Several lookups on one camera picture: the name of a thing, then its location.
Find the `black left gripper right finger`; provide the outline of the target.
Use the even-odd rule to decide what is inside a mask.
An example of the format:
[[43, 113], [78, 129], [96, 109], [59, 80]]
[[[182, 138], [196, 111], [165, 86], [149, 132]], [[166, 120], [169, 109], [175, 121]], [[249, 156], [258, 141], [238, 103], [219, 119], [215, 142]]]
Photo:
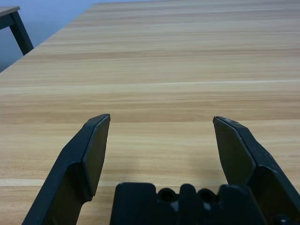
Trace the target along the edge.
[[268, 222], [298, 222], [300, 195], [273, 156], [242, 124], [215, 116], [220, 163], [228, 184], [246, 185]]

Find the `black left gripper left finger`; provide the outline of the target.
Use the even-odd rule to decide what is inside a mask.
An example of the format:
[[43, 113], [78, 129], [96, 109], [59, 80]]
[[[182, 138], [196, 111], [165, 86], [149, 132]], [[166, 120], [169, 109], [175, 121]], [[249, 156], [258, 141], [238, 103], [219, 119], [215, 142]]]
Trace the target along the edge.
[[96, 194], [110, 115], [89, 119], [57, 157], [24, 225], [75, 225], [82, 206]]

